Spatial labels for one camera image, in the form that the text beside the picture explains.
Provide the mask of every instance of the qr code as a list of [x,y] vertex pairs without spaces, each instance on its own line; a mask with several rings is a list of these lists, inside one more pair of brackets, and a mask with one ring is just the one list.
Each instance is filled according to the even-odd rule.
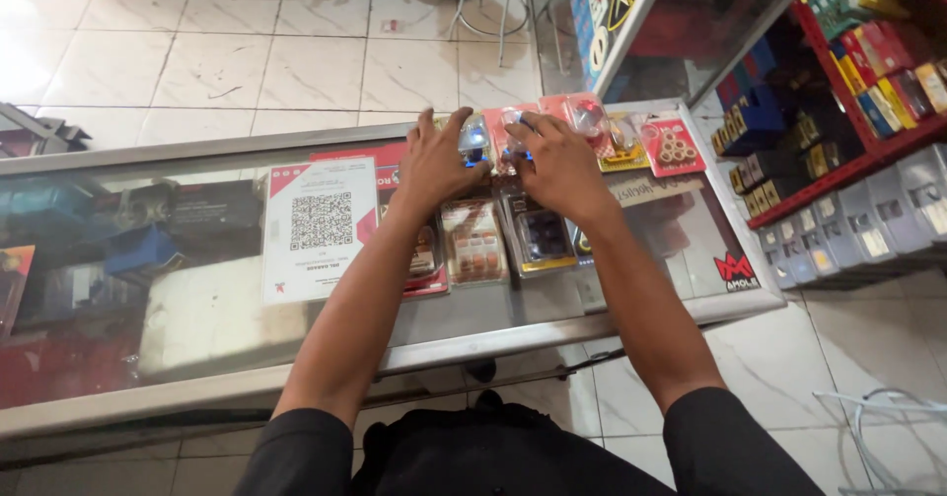
[[292,199],[290,249],[331,247],[351,242],[351,193]]

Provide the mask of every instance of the black shirt sleeve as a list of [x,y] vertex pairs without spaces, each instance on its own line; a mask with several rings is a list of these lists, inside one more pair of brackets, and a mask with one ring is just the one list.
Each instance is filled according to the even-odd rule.
[[352,433],[318,409],[294,409],[270,420],[234,490],[257,494],[349,494]]
[[683,495],[824,494],[726,389],[698,389],[671,404],[664,444]]

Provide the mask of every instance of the glass display case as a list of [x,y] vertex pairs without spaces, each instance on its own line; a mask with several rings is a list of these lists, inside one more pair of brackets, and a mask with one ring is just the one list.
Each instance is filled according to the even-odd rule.
[[792,0],[533,0],[546,94],[693,106]]
[[[696,132],[679,99],[608,109],[678,109]],[[323,304],[262,302],[271,167],[403,141],[409,127],[0,162],[0,248],[8,293],[20,297],[3,316],[0,436],[280,389]],[[713,165],[677,177],[645,168],[606,179],[695,321],[784,305]],[[24,247],[25,268],[13,260]],[[585,263],[405,299],[380,376],[613,335],[594,265]]]

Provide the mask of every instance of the metal counter frame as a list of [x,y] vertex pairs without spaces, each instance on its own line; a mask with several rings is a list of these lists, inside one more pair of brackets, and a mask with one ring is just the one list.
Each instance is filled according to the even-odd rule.
[[[696,125],[680,99],[625,103],[607,107],[609,111],[680,110],[688,129],[700,139]],[[109,167],[125,163],[189,160],[204,156],[262,152],[330,143],[360,142],[403,137],[411,124],[381,127],[353,127],[314,132],[259,136],[208,142],[185,142],[142,146],[101,152],[84,152],[37,158],[0,161],[0,176],[12,177],[44,172]],[[714,165],[714,155],[703,142],[696,142],[707,162],[705,175],[723,207],[727,222],[757,274],[761,288],[719,294],[684,301],[700,324],[739,319],[785,306],[776,288],[755,234],[747,227],[727,182]],[[439,341],[389,348],[379,370],[381,376],[402,374],[485,357],[499,357],[534,349],[581,343],[616,333],[607,312],[564,320],[531,323],[502,330],[466,335]],[[0,411],[0,438],[25,436],[65,429],[96,426],[182,411],[213,400],[226,400],[254,393],[278,391],[290,371],[289,364],[127,389],[112,393],[79,396]]]

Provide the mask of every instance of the hand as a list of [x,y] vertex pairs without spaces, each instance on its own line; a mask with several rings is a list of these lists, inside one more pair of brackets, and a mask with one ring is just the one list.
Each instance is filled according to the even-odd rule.
[[458,109],[440,132],[434,127],[434,111],[428,108],[421,112],[418,127],[408,132],[408,151],[401,159],[401,182],[392,203],[426,220],[441,204],[490,174],[490,163],[481,161],[465,167],[457,151],[460,127],[473,112],[469,107]]
[[600,217],[621,210],[598,169],[598,161],[585,138],[550,115],[524,112],[526,125],[507,125],[507,132],[522,142],[532,162],[514,155],[516,174],[530,197],[584,228]]

